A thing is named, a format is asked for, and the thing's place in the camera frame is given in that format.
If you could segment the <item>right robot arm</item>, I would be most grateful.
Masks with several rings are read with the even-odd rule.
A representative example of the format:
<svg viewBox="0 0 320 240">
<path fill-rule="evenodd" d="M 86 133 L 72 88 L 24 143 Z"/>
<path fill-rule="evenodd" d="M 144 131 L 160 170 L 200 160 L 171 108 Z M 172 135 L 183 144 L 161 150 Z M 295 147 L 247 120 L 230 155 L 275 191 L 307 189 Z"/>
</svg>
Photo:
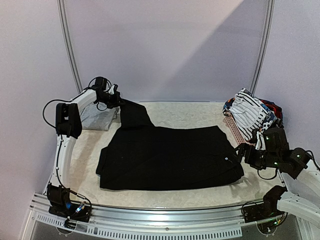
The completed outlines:
<svg viewBox="0 0 320 240">
<path fill-rule="evenodd" d="M 242 143 L 235 148 L 237 160 L 244 161 L 257 171 L 274 168 L 276 173 L 288 174 L 309 187 L 317 195 L 320 193 L 320 167 L 311 151 L 297 147 L 293 150 L 271 148 L 256 150 L 254 146 Z M 302 198 L 285 186 L 276 185 L 264 196 L 262 203 L 246 203 L 241 208 L 246 223 L 275 218 L 272 225 L 281 225 L 288 214 L 299 217 L 316 227 L 320 225 L 320 208 L 315 203 Z"/>
</svg>

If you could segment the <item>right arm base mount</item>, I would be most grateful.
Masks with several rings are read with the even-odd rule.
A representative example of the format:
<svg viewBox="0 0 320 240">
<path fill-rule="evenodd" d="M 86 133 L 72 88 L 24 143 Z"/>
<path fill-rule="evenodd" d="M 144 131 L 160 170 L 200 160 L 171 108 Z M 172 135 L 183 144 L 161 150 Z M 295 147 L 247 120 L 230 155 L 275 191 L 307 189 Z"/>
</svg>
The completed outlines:
<svg viewBox="0 0 320 240">
<path fill-rule="evenodd" d="M 283 211 L 269 209 L 265 207 L 264 203 L 256 203 L 253 201 L 248 201 L 243 204 L 240 211 L 245 223 L 275 219 L 275 224 L 277 225 L 287 216 L 287 213 Z"/>
</svg>

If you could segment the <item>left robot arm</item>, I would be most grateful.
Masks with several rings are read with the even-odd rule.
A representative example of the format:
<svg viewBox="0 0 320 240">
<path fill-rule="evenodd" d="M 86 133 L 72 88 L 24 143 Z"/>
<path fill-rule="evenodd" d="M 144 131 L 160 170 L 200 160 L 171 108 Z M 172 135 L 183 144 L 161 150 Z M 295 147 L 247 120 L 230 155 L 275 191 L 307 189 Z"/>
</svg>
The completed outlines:
<svg viewBox="0 0 320 240">
<path fill-rule="evenodd" d="M 117 89 L 118 85 L 116 84 L 106 88 L 104 85 L 96 83 L 87 87 L 71 100 L 56 99 L 60 103 L 56 105 L 55 125 L 51 125 L 51 127 L 55 129 L 57 134 L 57 148 L 52 175 L 46 189 L 48 197 L 53 193 L 53 188 L 61 188 L 81 199 L 86 198 L 67 187 L 72 152 L 82 133 L 80 112 L 91 103 L 104 103 L 109 109 L 120 106 L 122 100 Z"/>
</svg>

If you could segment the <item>grey tank top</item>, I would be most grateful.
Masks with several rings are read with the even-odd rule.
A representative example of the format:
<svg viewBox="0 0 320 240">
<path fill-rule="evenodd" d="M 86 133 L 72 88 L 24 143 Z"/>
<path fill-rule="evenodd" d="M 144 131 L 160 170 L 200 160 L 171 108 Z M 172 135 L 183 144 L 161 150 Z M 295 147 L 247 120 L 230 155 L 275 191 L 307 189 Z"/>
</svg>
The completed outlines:
<svg viewBox="0 0 320 240">
<path fill-rule="evenodd" d="M 80 115 L 82 129 L 108 131 L 119 110 L 120 108 L 116 107 L 100 111 L 94 104 L 88 105 Z"/>
</svg>

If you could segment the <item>black shirt with buttons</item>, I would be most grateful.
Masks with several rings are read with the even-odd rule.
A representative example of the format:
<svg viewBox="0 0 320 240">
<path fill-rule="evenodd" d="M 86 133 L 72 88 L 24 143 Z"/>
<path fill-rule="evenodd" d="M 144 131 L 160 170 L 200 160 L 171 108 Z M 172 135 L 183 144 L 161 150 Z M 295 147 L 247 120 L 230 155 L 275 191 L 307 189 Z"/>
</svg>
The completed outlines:
<svg viewBox="0 0 320 240">
<path fill-rule="evenodd" d="M 144 106 L 125 100 L 120 122 L 99 156 L 99 186 L 112 191 L 179 191 L 237 182 L 244 170 L 218 126 L 155 126 Z"/>
</svg>

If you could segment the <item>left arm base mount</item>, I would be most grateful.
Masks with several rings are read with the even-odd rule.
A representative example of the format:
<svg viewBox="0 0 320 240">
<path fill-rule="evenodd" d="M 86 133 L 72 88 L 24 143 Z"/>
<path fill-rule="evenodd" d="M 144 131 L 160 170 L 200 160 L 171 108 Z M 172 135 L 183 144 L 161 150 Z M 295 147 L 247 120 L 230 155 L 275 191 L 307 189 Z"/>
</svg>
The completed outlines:
<svg viewBox="0 0 320 240">
<path fill-rule="evenodd" d="M 73 203 L 70 199 L 70 194 L 76 195 L 83 201 L 81 203 Z M 85 196 L 72 191 L 70 188 L 65 188 L 61 185 L 54 186 L 51 183 L 47 185 L 46 196 L 50 202 L 48 210 L 50 214 L 84 223 L 90 221 L 92 203 Z"/>
</svg>

